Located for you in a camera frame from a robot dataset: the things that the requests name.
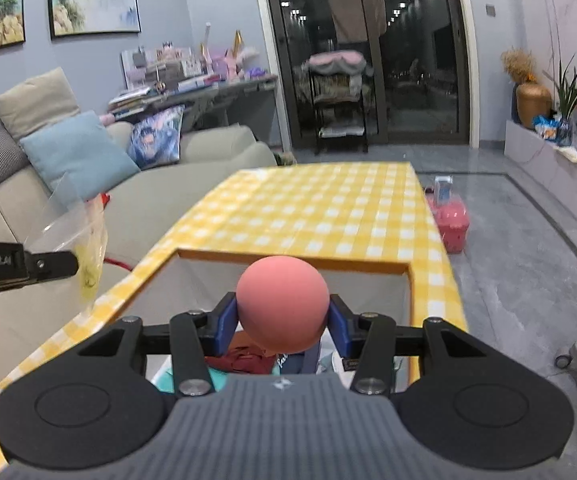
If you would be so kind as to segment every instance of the red cord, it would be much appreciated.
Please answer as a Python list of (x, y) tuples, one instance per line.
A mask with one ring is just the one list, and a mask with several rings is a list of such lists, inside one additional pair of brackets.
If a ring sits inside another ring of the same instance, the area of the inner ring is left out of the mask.
[(128, 264), (125, 264), (124, 262), (120, 262), (119, 260), (114, 260), (113, 258), (104, 258), (104, 263), (114, 265), (116, 267), (121, 267), (122, 269), (127, 270), (128, 272), (133, 272), (133, 267), (131, 267)]

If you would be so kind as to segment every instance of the beige sofa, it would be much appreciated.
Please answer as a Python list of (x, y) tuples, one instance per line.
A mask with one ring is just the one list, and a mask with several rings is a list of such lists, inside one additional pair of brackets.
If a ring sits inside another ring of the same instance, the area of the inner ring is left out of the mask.
[[(126, 147), (127, 123), (109, 134)], [(235, 171), (274, 166), (268, 146), (245, 126), (185, 134), (179, 164), (142, 171), (108, 191), (106, 256), (136, 264), (165, 232), (210, 189)], [(35, 227), (50, 191), (31, 166), (0, 184), (0, 241), (23, 243)], [(104, 264), (99, 294), (127, 271)], [(47, 338), (78, 314), (68, 280), (0, 294), (0, 380)]]

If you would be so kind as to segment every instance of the floor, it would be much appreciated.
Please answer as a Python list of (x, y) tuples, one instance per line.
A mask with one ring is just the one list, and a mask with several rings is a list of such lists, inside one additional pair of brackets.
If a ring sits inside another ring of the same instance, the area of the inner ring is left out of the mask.
[(575, 428), (562, 460), (577, 471), (577, 372), (553, 365), (558, 349), (577, 340), (577, 256), (557, 231), (577, 247), (577, 221), (568, 210), (499, 151), (372, 146), (366, 154), (295, 155), (300, 163), (408, 161), (424, 185), (435, 174), (454, 175), (471, 216), (465, 251), (451, 256), (470, 332), (569, 396)]

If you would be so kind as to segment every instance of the door frame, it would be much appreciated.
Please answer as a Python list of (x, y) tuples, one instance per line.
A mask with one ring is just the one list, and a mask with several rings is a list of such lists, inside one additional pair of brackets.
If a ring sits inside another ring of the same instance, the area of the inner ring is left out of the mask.
[[(437, 132), (432, 137), (425, 137), (430, 142), (438, 144), (470, 144), (472, 148), (479, 147), (479, 64), (477, 57), (477, 44), (475, 39), (475, 19), (473, 9), (470, 6), (471, 0), (447, 0), (449, 5), (449, 15), (453, 26), (453, 38), (455, 41), (455, 56), (458, 64), (458, 113), (459, 132), (457, 134), (443, 134)], [(292, 139), (290, 136), (291, 122), (299, 124), (297, 115), (297, 98), (295, 96), (295, 86), (293, 84), (292, 70), (286, 74), (282, 70), (282, 64), (290, 67), (288, 49), (280, 48), (280, 42), (286, 41), (286, 31), (281, 10), (280, 0), (258, 0), (260, 4), (260, 15), (262, 27), (267, 47), (270, 69), (280, 76), (280, 85), (276, 92), (276, 104), (278, 108), (278, 118), (280, 120), (280, 130), (284, 150), (294, 148), (310, 148), (314, 145), (314, 139)], [(382, 144), (392, 142), (393, 144), (415, 143), (419, 139), (419, 134), (411, 132), (398, 133), (395, 138), (389, 139), (386, 123), (385, 106), (385, 85), (383, 84), (383, 68), (379, 46), (379, 30), (377, 28), (376, 14), (372, 9), (372, 1), (362, 0), (366, 29), (368, 34), (371, 57), (377, 59), (375, 66), (376, 74), (374, 79), (375, 98), (377, 108), (377, 120), (379, 134), (371, 136), (371, 143)], [(281, 24), (280, 34), (276, 35), (276, 23)]]

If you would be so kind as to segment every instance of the light blue pillow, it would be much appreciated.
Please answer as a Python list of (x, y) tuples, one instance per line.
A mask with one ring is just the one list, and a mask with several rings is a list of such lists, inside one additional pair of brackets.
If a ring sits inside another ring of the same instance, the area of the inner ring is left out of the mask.
[(20, 139), (20, 144), (51, 190), (68, 174), (82, 200), (90, 200), (139, 172), (94, 112), (46, 126)]

